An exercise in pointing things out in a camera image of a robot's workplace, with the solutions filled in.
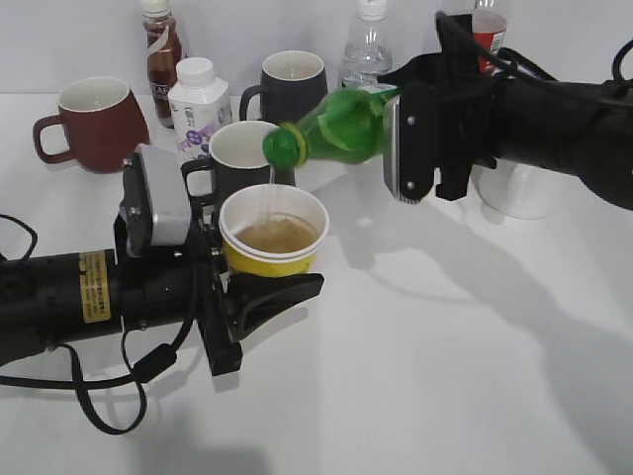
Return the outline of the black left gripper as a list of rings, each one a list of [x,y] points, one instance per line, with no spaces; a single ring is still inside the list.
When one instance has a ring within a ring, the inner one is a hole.
[[[172,366],[192,326],[197,326],[211,373],[221,376],[240,369],[239,343],[259,327],[319,295],[324,277],[302,273],[262,277],[240,273],[227,285],[227,323],[221,311],[218,261],[207,247],[197,222],[181,246],[146,247],[134,255],[131,246],[136,222],[121,207],[114,223],[119,304],[130,330],[180,321],[174,340],[162,343],[134,364],[134,377],[156,377]]]

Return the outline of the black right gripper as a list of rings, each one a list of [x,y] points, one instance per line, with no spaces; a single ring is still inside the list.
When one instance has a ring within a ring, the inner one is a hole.
[[[492,82],[480,72],[481,50],[473,37],[470,14],[438,12],[435,27],[440,52],[420,54],[399,69],[379,75],[377,81],[424,97],[428,107],[434,104],[438,155],[430,192],[455,201],[467,194],[473,164],[490,158],[483,138]]]

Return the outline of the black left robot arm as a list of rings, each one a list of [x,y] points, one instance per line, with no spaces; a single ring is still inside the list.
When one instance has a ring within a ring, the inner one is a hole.
[[[1,362],[60,343],[191,317],[215,376],[239,370],[241,341],[320,293],[324,278],[268,278],[227,270],[223,252],[198,223],[180,246],[127,251],[131,223],[117,217],[115,247],[1,263]]]

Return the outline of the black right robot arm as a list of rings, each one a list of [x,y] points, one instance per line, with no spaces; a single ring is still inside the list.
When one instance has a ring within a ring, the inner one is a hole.
[[[466,196],[474,166],[500,160],[575,176],[602,200],[632,206],[632,84],[555,79],[504,47],[486,49],[468,14],[437,12],[440,51],[381,75],[398,94],[386,108],[384,178],[392,195]]]

